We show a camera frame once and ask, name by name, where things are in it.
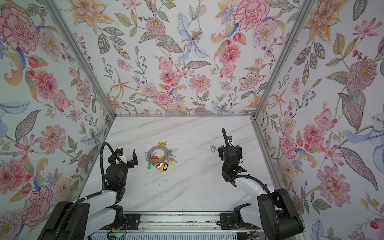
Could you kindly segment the round metal key organizer disc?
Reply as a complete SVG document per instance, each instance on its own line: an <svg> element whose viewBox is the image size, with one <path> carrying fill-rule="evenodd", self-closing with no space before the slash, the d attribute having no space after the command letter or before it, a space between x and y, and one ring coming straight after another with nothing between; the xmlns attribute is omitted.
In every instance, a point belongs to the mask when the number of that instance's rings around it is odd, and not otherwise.
<svg viewBox="0 0 384 240"><path fill-rule="evenodd" d="M145 153L145 160L147 161L147 169L159 170L158 167L160 166L161 163L168 163L169 164L168 169L169 169L170 166L178 162L175 160L176 158L175 153L178 150L179 150L178 148L170 148L168 146L167 141L158 142L155 146L151 147ZM158 160L150 159L151 156L158 156L159 159Z"/></svg>

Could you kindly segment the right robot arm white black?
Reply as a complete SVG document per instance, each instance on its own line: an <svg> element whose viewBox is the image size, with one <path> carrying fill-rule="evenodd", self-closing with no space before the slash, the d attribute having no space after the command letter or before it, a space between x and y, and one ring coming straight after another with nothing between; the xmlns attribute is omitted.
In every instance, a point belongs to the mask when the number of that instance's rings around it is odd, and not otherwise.
<svg viewBox="0 0 384 240"><path fill-rule="evenodd" d="M257 201L236 206L232 214L221 220L221 226L262 229L269 240L286 240L304 231L304 224L290 194L285 189L271 189L261 180L246 175L240 166L244 159L242 148L232 144L232 137L222 129L225 144L218 148L223 179L243 190Z"/></svg>

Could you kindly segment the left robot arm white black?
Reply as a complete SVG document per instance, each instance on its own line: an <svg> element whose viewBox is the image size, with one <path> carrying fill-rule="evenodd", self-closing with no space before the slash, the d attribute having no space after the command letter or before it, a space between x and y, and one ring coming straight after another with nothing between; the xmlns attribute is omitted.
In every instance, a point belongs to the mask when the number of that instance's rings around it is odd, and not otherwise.
<svg viewBox="0 0 384 240"><path fill-rule="evenodd" d="M103 170L102 190L74 202L62 201L54 208L39 235L40 240L86 240L108 227L126 227L128 218L119 202L126 191L129 169L138 165L137 154L127 160L123 149L116 149Z"/></svg>

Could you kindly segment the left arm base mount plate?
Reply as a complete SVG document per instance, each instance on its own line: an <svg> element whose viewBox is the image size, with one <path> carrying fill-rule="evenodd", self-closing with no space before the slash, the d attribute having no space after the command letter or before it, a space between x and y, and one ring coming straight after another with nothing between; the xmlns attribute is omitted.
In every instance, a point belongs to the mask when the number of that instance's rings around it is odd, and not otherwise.
<svg viewBox="0 0 384 240"><path fill-rule="evenodd" d="M109 230L109 231L111 231L113 229L125 230L125 231L126 230L138 230L140 218L141 218L140 214L124 213L123 217L122 216L117 217L112 224L101 228L101 230Z"/></svg>

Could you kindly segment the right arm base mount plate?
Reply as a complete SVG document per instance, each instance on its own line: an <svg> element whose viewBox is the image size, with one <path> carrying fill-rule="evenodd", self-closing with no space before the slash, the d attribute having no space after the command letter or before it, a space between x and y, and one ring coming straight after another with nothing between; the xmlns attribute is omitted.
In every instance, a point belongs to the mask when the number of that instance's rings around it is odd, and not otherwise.
<svg viewBox="0 0 384 240"><path fill-rule="evenodd" d="M261 229L252 224L244 223L240 220L239 217L236 217L234 213L221 213L219 215L219 220L216 222L216 224L221 227L222 230L256 231Z"/></svg>

